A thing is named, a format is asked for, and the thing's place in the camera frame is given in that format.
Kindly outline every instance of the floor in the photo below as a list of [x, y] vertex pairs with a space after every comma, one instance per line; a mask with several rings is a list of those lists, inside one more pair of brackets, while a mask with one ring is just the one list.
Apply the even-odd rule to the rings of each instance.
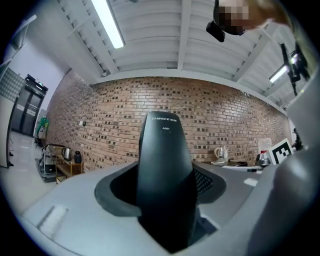
[[9, 157], [14, 165], [0, 167], [1, 188], [16, 214], [23, 213], [35, 201], [56, 187], [56, 182], [45, 183], [39, 175], [35, 158], [41, 157], [41, 148], [32, 137], [11, 132]]

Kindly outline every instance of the ventilation grille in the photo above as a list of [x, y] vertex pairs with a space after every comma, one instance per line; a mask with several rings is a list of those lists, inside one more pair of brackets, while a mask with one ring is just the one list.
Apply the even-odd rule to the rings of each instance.
[[202, 193], [206, 192], [208, 189], [210, 189], [214, 182], [211, 178], [205, 176], [201, 172], [197, 170], [194, 171], [194, 176], [195, 176], [195, 182], [196, 182], [196, 191], [197, 195], [201, 195]]

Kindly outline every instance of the white ceiling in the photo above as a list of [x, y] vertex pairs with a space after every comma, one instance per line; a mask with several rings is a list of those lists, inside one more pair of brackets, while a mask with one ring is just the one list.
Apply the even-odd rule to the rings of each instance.
[[[285, 74], [269, 77], [283, 64], [295, 40], [288, 27], [269, 24], [220, 43], [206, 32], [214, 0], [110, 0], [125, 46], [114, 49], [91, 0], [48, 0], [29, 29], [84, 80], [172, 76], [203, 79], [250, 93], [277, 109], [294, 94]], [[304, 82], [297, 83], [299, 91]]]

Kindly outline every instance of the brick wall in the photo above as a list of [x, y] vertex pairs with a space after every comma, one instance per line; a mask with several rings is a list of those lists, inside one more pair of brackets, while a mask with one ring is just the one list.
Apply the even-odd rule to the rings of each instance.
[[[70, 70], [48, 106], [47, 143], [79, 150], [87, 170], [134, 161], [144, 116], [176, 113], [197, 161], [215, 160], [228, 145], [230, 157], [253, 164], [258, 139], [291, 141], [288, 118], [237, 89], [212, 82], [168, 77], [115, 80], [93, 86]], [[86, 121], [86, 126], [79, 126]]]

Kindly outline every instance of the electric kettle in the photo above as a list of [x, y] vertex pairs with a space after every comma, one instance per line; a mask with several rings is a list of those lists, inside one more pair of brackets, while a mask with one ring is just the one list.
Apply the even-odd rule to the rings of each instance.
[[62, 149], [61, 154], [65, 160], [71, 160], [71, 148], [70, 147], [65, 146]]
[[228, 147], [220, 146], [214, 150], [214, 154], [218, 161], [228, 161]]

